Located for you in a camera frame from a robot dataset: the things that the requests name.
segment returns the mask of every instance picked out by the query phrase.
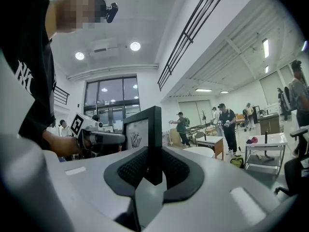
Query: black cap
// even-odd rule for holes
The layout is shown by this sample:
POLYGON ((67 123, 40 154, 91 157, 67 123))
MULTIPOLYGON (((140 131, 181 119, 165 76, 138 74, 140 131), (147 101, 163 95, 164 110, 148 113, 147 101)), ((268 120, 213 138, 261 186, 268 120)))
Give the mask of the black cap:
POLYGON ((292 62, 292 65, 291 65, 291 67, 292 67, 292 70, 293 70, 293 72, 299 72, 299 71, 301 71, 301 61, 299 61, 299 60, 294 60, 293 62, 292 62))

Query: black t-shirt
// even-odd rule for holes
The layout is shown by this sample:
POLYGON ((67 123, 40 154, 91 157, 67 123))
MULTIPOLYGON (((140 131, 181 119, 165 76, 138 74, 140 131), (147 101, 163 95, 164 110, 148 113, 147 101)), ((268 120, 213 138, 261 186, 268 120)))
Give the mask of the black t-shirt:
POLYGON ((224 130, 233 130, 235 128, 235 123, 231 124, 229 127, 224 126, 227 120, 232 121, 235 118, 235 113, 231 109, 227 109, 226 113, 220 115, 219 120, 222 121, 223 129, 224 130))
POLYGON ((45 30, 49 1, 13 1, 14 9, 6 11, 3 18, 6 24, 1 33, 1 48, 15 77, 35 99, 19 134, 46 149, 42 133, 54 120, 56 87, 53 55, 45 30))

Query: office chair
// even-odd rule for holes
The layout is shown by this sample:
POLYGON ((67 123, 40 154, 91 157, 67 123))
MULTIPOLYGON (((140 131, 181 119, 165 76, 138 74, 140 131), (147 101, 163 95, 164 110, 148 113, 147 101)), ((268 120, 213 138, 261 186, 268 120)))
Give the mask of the office chair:
MULTIPOLYGON (((299 129, 290 134, 291 137, 301 137, 303 134, 307 133, 307 129, 299 129)), ((301 171, 303 169, 301 161, 309 158, 309 155, 305 155, 301 158, 295 158, 285 163, 284 173, 285 180, 288 186, 288 189, 283 187, 278 187, 275 189, 275 194, 278 194, 279 191, 282 191, 288 196, 293 196, 298 194, 300 191, 305 190, 308 187, 308 178, 301 176, 301 171)))

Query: backpack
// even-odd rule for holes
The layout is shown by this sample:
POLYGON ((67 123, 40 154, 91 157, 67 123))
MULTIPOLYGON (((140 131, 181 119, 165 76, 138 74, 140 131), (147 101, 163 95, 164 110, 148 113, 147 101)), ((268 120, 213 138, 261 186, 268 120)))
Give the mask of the backpack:
POLYGON ((189 127, 190 126, 190 120, 188 118, 184 118, 184 125, 186 127, 189 127))
POLYGON ((235 155, 235 156, 233 156, 233 158, 231 159, 230 163, 232 163, 234 166, 236 166, 238 168, 244 168, 242 155, 235 155))

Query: wooden table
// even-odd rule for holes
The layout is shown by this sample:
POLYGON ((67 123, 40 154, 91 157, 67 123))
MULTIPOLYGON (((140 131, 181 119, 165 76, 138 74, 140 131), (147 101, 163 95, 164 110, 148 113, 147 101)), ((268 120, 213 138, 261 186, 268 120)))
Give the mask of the wooden table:
POLYGON ((210 135, 210 134, 212 134, 213 135, 213 133, 214 132, 217 132, 217 129, 214 127, 214 128, 209 128, 209 129, 207 129, 207 130, 205 130, 205 134, 207 135, 210 135))
POLYGON ((199 147, 211 148, 214 151, 215 158, 222 153, 222 160, 224 160, 223 137, 206 136, 206 140, 201 137, 196 139, 196 142, 199 147))

